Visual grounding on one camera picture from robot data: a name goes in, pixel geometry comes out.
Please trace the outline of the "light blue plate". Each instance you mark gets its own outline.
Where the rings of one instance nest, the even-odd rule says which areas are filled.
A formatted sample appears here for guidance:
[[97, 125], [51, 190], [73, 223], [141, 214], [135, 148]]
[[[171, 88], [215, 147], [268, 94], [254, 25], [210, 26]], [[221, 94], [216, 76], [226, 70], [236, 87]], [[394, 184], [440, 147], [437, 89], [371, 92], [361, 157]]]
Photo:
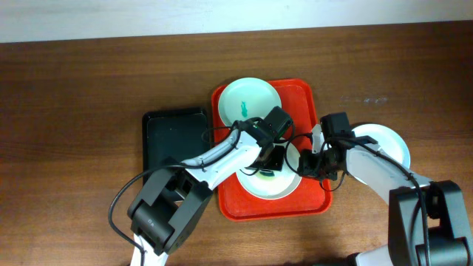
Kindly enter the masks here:
[[[383, 154], [391, 157], [404, 168], [409, 169], [411, 164], [411, 157], [409, 149], [401, 136], [392, 129], [382, 126], [380, 124], [365, 123], [355, 126], [353, 132], [356, 137], [370, 136], [378, 142], [379, 150], [383, 150]], [[374, 165], [373, 162], [367, 165], [349, 166], [350, 173], [360, 182], [365, 183], [367, 180], [373, 180], [375, 177], [380, 177], [385, 180], [391, 170], [396, 170], [396, 167], [389, 166], [386, 160], [381, 160], [381, 164]]]

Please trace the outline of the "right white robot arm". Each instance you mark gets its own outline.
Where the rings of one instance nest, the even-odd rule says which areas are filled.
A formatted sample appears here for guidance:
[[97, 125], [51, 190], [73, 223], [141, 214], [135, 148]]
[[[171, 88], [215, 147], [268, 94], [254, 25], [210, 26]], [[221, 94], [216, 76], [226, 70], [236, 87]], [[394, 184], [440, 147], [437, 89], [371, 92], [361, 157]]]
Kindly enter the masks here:
[[313, 147], [302, 151], [299, 175], [323, 182], [349, 174], [389, 207], [388, 243], [338, 265], [472, 264], [472, 232], [458, 184], [401, 165], [372, 137], [357, 137], [344, 112], [322, 117], [308, 137]]

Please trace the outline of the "pale green plate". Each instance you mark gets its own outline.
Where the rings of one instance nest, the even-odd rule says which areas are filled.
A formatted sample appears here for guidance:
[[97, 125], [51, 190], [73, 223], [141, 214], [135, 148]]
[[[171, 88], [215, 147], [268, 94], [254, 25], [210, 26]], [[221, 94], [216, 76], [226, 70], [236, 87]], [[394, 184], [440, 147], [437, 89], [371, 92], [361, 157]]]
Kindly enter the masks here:
[[225, 126], [236, 120], [264, 118], [273, 107], [282, 106], [278, 92], [267, 81], [240, 78], [227, 85], [218, 100], [218, 113]]

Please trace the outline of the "green yellow sponge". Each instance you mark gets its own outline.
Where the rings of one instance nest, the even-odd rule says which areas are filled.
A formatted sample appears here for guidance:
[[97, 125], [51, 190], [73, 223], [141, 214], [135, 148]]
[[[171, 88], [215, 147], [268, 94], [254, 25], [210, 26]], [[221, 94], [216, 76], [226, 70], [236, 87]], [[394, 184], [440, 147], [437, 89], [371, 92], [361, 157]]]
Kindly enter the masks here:
[[260, 170], [256, 173], [256, 175], [263, 182], [270, 182], [276, 178], [276, 173], [270, 170]]

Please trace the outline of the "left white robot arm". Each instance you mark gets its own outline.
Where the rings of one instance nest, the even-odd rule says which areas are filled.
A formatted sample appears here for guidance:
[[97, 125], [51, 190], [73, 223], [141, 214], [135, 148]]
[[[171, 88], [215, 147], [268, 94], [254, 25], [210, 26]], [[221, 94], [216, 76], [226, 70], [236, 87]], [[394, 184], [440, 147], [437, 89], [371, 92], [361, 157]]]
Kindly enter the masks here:
[[228, 137], [204, 154], [149, 173], [127, 210], [136, 245], [132, 265], [164, 265], [195, 229], [214, 189], [270, 154], [291, 123], [275, 106], [265, 118], [235, 122]]

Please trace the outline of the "white plate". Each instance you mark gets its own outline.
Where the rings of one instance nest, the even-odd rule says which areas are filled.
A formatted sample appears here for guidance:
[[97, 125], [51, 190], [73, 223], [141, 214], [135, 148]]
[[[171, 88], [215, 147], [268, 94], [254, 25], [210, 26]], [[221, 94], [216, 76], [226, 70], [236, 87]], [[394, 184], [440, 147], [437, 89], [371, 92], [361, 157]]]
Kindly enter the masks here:
[[285, 148], [284, 165], [281, 171], [274, 171], [276, 178], [270, 182], [263, 182], [256, 173], [259, 169], [248, 167], [241, 168], [236, 172], [240, 185], [251, 195], [263, 200], [277, 200], [291, 194], [299, 186], [302, 177], [290, 167], [296, 168], [299, 163], [300, 153], [297, 148], [290, 144]]

